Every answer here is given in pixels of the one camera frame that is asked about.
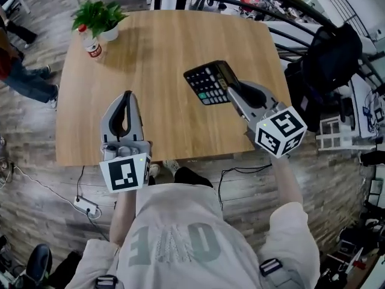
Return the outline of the black office chair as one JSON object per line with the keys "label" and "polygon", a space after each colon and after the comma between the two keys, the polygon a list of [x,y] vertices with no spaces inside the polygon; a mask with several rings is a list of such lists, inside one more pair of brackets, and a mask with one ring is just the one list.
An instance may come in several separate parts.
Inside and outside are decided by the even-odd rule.
{"label": "black office chair", "polygon": [[344,122],[352,112],[336,89],[348,85],[359,69],[361,55],[359,35],[345,23],[332,33],[320,27],[306,54],[288,64],[285,77],[291,103],[308,131],[319,131],[324,114],[338,112]]}

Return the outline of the person's black trousers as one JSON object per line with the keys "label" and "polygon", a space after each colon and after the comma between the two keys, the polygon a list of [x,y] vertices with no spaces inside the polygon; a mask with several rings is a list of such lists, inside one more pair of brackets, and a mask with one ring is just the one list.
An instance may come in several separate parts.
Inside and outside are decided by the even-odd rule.
{"label": "person's black trousers", "polygon": [[213,188],[213,185],[208,179],[196,174],[194,171],[187,167],[180,167],[176,170],[174,174],[174,182],[190,185],[205,185]]}

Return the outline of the person's right forearm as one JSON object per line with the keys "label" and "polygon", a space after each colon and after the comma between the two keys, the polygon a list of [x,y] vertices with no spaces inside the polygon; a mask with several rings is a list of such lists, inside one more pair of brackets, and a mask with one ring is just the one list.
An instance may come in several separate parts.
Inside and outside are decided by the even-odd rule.
{"label": "person's right forearm", "polygon": [[271,157],[277,185],[279,208],[303,211],[303,195],[287,157]]}

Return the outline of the person's grey printed t-shirt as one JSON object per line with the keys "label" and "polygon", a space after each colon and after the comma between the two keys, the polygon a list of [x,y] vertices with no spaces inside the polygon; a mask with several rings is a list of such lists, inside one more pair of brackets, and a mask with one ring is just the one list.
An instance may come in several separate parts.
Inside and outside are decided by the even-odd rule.
{"label": "person's grey printed t-shirt", "polygon": [[[264,289],[284,274],[314,289],[319,251],[304,209],[275,210],[265,244],[254,251],[223,220],[215,191],[204,185],[162,184],[138,192],[138,214],[122,247],[91,239],[66,289],[93,289],[112,272],[122,289]],[[263,277],[259,265],[283,267]]]}

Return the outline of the clear water bottle red cap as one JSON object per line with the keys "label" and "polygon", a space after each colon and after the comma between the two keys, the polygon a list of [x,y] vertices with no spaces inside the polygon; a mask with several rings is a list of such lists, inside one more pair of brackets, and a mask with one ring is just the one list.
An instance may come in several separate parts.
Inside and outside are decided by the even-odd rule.
{"label": "clear water bottle red cap", "polygon": [[94,60],[100,60],[102,58],[102,47],[97,38],[93,36],[92,31],[82,23],[78,26],[78,33],[88,55]]}

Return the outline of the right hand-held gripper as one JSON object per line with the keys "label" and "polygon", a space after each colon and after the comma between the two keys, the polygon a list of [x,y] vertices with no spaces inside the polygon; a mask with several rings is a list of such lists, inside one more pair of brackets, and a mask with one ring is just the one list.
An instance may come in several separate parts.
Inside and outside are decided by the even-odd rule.
{"label": "right hand-held gripper", "polygon": [[307,125],[294,107],[276,102],[263,85],[240,81],[239,86],[230,86],[227,96],[247,121],[247,136],[256,147],[280,158],[300,145]]}

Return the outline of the person's right white shoe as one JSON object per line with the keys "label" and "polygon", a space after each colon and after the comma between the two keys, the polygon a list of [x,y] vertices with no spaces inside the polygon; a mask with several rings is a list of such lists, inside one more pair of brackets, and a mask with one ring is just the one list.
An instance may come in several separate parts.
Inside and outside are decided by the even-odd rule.
{"label": "person's right white shoe", "polygon": [[165,160],[162,162],[164,168],[171,172],[175,176],[176,172],[180,169],[180,165],[176,160]]}

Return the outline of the green potted plant white pot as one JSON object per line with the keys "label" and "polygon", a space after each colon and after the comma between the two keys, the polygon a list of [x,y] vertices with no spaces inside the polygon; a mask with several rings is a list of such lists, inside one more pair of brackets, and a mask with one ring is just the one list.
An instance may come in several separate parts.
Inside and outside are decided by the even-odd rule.
{"label": "green potted plant white pot", "polygon": [[111,42],[119,36],[118,24],[127,17],[117,2],[105,4],[102,1],[86,0],[75,12],[72,30],[79,33],[85,30],[92,39],[101,37]]}

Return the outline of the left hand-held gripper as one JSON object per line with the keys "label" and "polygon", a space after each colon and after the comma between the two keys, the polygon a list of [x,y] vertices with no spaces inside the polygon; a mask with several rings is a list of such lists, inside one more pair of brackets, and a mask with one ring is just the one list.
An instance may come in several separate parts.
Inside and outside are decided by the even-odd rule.
{"label": "left hand-held gripper", "polygon": [[[110,193],[138,190],[149,184],[151,144],[144,140],[137,98],[132,91],[118,96],[100,124],[102,161],[99,163]],[[128,139],[125,143],[110,142]]]}

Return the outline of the black calculator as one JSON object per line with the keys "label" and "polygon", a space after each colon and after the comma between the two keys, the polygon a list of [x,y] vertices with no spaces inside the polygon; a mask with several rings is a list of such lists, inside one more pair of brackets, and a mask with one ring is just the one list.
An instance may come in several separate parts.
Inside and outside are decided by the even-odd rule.
{"label": "black calculator", "polygon": [[187,70],[183,77],[203,105],[228,103],[227,89],[240,89],[239,80],[224,60],[215,60]]}

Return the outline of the large white power strip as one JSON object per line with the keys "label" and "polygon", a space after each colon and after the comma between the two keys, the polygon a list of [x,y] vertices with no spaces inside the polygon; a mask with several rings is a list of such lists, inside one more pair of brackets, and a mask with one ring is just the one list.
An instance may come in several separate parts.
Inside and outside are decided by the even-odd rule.
{"label": "large white power strip", "polygon": [[98,205],[82,196],[76,196],[73,202],[77,210],[88,214],[90,217],[97,217],[100,215]]}

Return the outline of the person's left forearm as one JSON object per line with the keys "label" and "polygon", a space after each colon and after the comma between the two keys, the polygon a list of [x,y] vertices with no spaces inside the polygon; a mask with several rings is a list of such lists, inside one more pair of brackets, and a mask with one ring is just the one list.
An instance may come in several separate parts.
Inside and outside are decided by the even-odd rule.
{"label": "person's left forearm", "polygon": [[119,193],[109,229],[109,241],[120,247],[136,216],[137,191]]}

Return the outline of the white stool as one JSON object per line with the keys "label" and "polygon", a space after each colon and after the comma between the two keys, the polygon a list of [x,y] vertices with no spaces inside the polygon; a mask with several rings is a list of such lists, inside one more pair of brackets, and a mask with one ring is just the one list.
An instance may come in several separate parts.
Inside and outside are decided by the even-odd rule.
{"label": "white stool", "polygon": [[319,151],[357,150],[353,143],[359,136],[359,130],[351,126],[351,122],[341,121],[340,116],[320,120],[319,134],[316,141]]}

